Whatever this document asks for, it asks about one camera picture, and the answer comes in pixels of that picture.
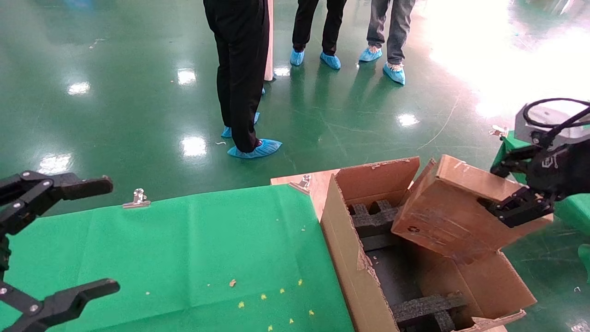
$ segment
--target black pants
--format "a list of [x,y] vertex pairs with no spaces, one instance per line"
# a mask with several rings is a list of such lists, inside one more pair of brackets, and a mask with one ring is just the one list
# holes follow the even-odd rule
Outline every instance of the black pants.
[[238,150],[252,152],[258,145],[254,115],[268,56],[267,0],[204,0],[204,4],[217,42],[221,116],[231,127]]
[[[312,33],[313,13],[316,11],[318,0],[299,0],[299,7],[295,15],[293,27],[293,48],[297,52],[305,49]],[[346,0],[327,0],[328,15],[324,23],[322,48],[324,53],[333,56],[336,53],[336,41],[342,25],[342,15]]]

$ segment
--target robotic arm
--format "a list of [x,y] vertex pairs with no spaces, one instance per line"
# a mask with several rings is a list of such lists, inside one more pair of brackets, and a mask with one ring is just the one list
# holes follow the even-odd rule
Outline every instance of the robotic arm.
[[0,301],[22,313],[4,332],[43,332],[78,318],[89,301],[119,291],[116,281],[102,279],[39,301],[4,282],[11,255],[7,234],[17,235],[60,200],[77,200],[112,191],[113,183],[108,177],[81,180],[73,173],[47,176],[26,171],[0,180],[0,207],[6,205],[0,211]]
[[[568,118],[564,113],[541,106],[560,100],[586,108]],[[540,112],[530,115],[535,106],[538,106],[535,111]],[[590,193],[589,115],[590,102],[569,98],[543,99],[525,105],[516,116],[514,135],[533,145],[508,152],[490,172],[504,178],[511,172],[523,173],[527,186],[499,203],[480,200],[480,204],[513,228],[553,213],[556,201]],[[555,120],[563,122],[552,124]]]

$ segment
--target green epoxy floor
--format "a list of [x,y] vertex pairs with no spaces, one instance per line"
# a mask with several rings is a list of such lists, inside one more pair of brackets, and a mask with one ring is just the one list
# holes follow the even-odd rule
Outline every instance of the green epoxy floor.
[[[0,0],[0,174],[111,176],[113,194],[52,210],[66,213],[125,203],[137,187],[161,200],[413,155],[488,168],[500,145],[492,125],[510,126],[541,97],[588,98],[590,5],[572,1],[555,16],[538,2],[419,1],[408,84],[399,87],[383,77],[383,58],[357,66],[370,1],[346,5],[336,72],[318,56],[325,0],[298,68],[289,65],[296,1],[276,0],[277,77],[266,84],[257,132],[284,145],[244,161],[226,154],[231,141],[216,144],[217,55],[200,0]],[[511,331],[590,321],[575,253],[589,240],[552,227],[507,250],[539,300]]]

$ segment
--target white pillar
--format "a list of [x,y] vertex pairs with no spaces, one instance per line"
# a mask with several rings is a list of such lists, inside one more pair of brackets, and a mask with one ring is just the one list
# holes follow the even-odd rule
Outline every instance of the white pillar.
[[264,72],[264,80],[273,80],[273,0],[268,0],[268,59],[266,60],[266,70]]

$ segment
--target gray pants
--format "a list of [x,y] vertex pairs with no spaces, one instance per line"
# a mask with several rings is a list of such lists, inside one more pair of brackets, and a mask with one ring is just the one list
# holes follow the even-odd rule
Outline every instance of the gray pants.
[[381,48],[385,43],[383,35],[385,19],[389,4],[391,6],[391,22],[389,26],[389,37],[387,38],[387,62],[401,64],[404,59],[402,47],[408,39],[410,13],[414,8],[416,0],[371,0],[371,20],[367,41],[369,46]]

